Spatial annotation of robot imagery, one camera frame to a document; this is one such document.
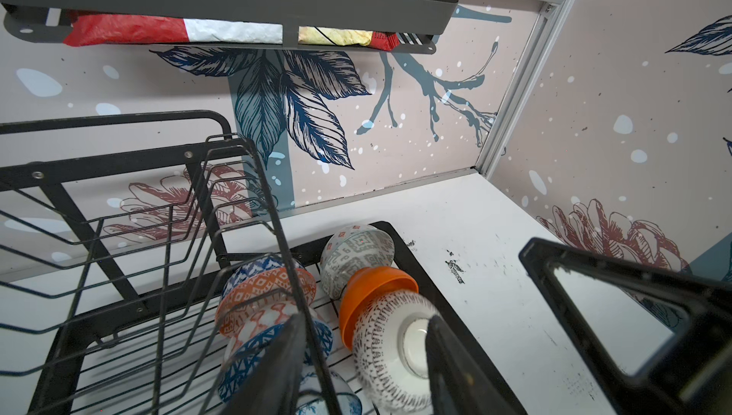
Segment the green grey patterned bowl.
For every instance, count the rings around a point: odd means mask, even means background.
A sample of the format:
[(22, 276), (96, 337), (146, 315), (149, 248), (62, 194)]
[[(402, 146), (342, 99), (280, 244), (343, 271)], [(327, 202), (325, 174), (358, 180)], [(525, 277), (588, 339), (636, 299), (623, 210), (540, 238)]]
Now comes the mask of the green grey patterned bowl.
[(322, 251), (321, 286), (332, 300), (339, 300), (358, 270), (390, 266), (394, 262), (392, 237), (371, 224), (352, 224), (337, 231)]

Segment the orange plastic bowl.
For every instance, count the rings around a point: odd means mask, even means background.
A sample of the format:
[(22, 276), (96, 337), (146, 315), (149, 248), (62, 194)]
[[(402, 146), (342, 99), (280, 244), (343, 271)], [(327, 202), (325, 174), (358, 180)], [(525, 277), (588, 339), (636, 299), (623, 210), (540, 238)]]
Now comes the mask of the orange plastic bowl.
[(339, 310), (341, 342), (353, 349), (358, 316), (375, 298), (398, 290), (419, 293), (417, 281), (405, 271), (392, 266), (358, 270), (344, 289)]

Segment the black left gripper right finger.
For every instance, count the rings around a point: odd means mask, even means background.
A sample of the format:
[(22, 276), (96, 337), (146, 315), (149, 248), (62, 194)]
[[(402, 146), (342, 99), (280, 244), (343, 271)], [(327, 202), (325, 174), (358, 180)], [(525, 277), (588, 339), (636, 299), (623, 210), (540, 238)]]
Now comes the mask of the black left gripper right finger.
[(435, 414), (511, 414), (512, 407), (442, 317), (428, 322), (425, 349)]

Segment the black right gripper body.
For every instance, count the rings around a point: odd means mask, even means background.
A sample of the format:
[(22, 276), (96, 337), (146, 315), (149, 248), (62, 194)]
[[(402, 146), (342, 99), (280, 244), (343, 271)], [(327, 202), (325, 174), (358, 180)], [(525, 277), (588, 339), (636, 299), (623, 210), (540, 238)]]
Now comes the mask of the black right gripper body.
[(615, 413), (730, 413), (730, 285), (539, 238), (518, 258)]

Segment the white brown patterned bowl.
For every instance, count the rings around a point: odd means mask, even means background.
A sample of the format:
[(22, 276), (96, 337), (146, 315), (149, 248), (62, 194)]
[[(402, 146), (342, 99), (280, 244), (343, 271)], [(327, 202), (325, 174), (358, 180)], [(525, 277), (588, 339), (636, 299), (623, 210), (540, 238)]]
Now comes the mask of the white brown patterned bowl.
[(380, 409), (397, 413), (430, 409), (426, 336), (437, 315), (426, 298), (398, 290), (375, 298), (358, 316), (353, 337), (356, 378)]

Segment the orange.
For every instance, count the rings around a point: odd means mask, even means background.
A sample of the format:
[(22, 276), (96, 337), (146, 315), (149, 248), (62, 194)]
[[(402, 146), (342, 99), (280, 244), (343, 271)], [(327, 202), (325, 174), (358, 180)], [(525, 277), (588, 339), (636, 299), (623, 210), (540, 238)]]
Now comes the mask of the orange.
[(215, 321), (218, 332), (234, 337), (257, 310), (285, 298), (278, 289), (291, 292), (286, 264), (279, 254), (264, 256), (240, 266), (226, 282)]

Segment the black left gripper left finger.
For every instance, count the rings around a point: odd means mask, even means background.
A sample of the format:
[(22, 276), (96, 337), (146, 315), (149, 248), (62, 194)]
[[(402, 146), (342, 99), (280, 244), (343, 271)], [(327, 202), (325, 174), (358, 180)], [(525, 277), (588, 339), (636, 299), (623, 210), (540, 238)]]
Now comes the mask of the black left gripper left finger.
[(302, 313), (288, 320), (270, 342), (255, 372), (224, 407), (223, 414), (294, 414), (306, 348)]

